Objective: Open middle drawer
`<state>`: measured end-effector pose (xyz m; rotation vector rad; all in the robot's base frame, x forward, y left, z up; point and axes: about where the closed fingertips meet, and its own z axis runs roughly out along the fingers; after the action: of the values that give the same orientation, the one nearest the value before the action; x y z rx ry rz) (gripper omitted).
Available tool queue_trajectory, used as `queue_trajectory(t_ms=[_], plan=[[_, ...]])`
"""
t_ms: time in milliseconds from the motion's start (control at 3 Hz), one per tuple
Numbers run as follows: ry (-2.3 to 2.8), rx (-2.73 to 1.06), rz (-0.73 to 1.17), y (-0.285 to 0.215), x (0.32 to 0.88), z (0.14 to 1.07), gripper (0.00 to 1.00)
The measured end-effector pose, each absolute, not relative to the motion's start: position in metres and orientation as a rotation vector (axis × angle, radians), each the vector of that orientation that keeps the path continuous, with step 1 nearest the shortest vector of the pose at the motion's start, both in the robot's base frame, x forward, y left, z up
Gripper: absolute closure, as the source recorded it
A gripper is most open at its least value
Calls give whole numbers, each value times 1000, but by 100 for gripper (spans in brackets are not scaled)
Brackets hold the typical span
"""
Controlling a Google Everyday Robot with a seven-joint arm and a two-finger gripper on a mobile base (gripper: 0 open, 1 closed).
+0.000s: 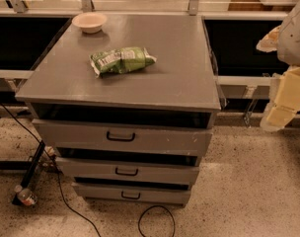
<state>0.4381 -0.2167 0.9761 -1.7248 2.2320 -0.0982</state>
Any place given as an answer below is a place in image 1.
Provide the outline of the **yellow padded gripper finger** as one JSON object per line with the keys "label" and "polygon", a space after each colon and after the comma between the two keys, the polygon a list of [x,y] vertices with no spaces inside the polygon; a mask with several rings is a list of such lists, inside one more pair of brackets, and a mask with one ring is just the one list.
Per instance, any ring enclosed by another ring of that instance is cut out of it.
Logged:
{"label": "yellow padded gripper finger", "polygon": [[270,79],[269,103],[260,127],[265,131],[284,129],[300,111],[300,67],[290,66],[282,75]]}

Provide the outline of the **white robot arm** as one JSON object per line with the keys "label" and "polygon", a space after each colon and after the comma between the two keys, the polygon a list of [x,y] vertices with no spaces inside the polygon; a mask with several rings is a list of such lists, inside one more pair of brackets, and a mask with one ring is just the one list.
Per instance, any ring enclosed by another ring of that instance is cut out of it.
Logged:
{"label": "white robot arm", "polygon": [[277,58],[289,67],[274,73],[260,126],[265,131],[284,129],[300,111],[300,0],[282,23],[257,44],[262,52],[277,52]]}

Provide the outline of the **small yellow gripper finger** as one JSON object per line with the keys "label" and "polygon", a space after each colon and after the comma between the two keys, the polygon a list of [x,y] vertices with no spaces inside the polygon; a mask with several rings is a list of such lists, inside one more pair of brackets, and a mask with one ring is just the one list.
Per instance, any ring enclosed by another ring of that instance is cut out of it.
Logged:
{"label": "small yellow gripper finger", "polygon": [[272,29],[257,44],[256,49],[262,52],[277,51],[280,26]]}

